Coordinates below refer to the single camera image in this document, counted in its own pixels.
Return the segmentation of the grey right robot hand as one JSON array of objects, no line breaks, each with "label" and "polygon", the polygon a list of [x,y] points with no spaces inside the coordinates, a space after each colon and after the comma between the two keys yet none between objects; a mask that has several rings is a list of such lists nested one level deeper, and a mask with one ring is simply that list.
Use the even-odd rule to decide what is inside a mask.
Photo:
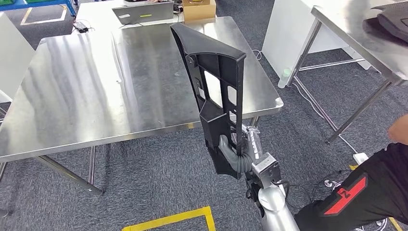
[{"label": "grey right robot hand", "polygon": [[254,126],[242,125],[244,147],[242,154],[237,155],[228,143],[228,138],[225,135],[219,136],[219,149],[227,161],[227,166],[232,168],[231,175],[235,178],[240,178],[242,173],[247,173],[252,170],[252,163],[259,162],[263,155],[262,146],[259,138],[260,131]]}]

